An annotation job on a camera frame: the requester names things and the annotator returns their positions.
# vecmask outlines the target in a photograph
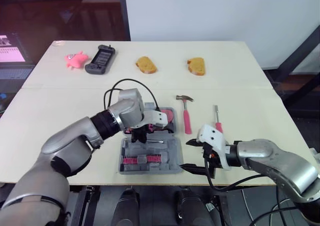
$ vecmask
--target bread slice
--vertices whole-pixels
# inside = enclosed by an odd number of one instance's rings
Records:
[[[155,73],[157,71],[156,66],[149,57],[140,57],[135,64],[139,67],[140,71],[146,74]]]
[[[201,57],[195,57],[188,60],[188,69],[192,74],[203,76],[206,73],[205,61]]]

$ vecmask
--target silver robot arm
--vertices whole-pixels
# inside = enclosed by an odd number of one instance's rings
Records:
[[[161,121],[150,118],[152,123],[166,126],[167,116],[161,112],[157,115],[162,117]],[[120,130],[147,124],[144,118],[138,90],[123,90],[118,102],[107,110],[53,135],[42,146],[33,167],[9,194],[0,211],[0,225],[63,225],[69,196],[67,177],[85,168],[92,152],[105,139]]]
[[[271,178],[301,211],[311,225],[320,225],[320,179],[318,170],[304,158],[281,150],[276,144],[265,139],[237,141],[226,145],[222,133],[204,125],[197,139],[187,144],[202,146],[203,157],[209,167],[231,170],[242,166]],[[203,168],[191,168],[192,173],[203,174]]]

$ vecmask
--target pink screwdriver handle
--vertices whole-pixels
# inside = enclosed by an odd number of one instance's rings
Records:
[[[183,111],[183,119],[184,119],[184,130],[185,130],[185,133],[186,134],[192,134],[189,112],[187,110]]]
[[[216,122],[216,123],[215,123],[215,128],[216,128],[216,130],[218,130],[219,132],[223,133],[222,124],[221,124],[220,122]]]

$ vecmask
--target tool kit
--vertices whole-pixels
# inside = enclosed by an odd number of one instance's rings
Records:
[[[154,103],[145,103],[145,110],[154,110]],[[175,137],[176,112],[173,108],[160,108],[167,114],[168,125],[157,128],[149,124],[146,143],[132,142],[130,131],[121,141],[119,158],[120,174],[172,174],[182,172],[181,142]]]

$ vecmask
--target toy pig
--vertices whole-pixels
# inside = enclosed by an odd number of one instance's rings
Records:
[[[66,67],[74,68],[83,68],[86,60],[88,60],[88,56],[86,54],[82,54],[79,52],[77,54],[69,54],[64,57],[66,61]]]

